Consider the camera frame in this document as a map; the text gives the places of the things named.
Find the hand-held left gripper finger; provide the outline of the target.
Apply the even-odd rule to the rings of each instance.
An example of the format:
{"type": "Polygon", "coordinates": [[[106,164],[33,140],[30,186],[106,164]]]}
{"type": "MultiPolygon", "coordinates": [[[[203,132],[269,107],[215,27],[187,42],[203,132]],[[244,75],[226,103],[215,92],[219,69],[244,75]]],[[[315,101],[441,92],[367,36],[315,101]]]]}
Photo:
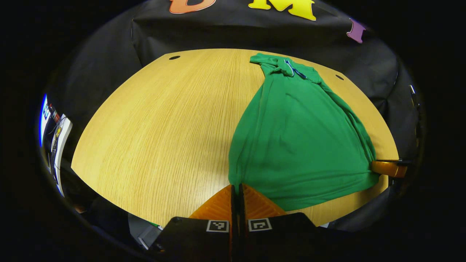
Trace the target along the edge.
{"type": "Polygon", "coordinates": [[[251,186],[238,190],[241,262],[319,262],[321,236],[303,213],[287,214],[251,186]]]}
{"type": "Polygon", "coordinates": [[[233,262],[237,255],[235,187],[228,185],[191,216],[175,216],[151,246],[159,262],[233,262]]]}

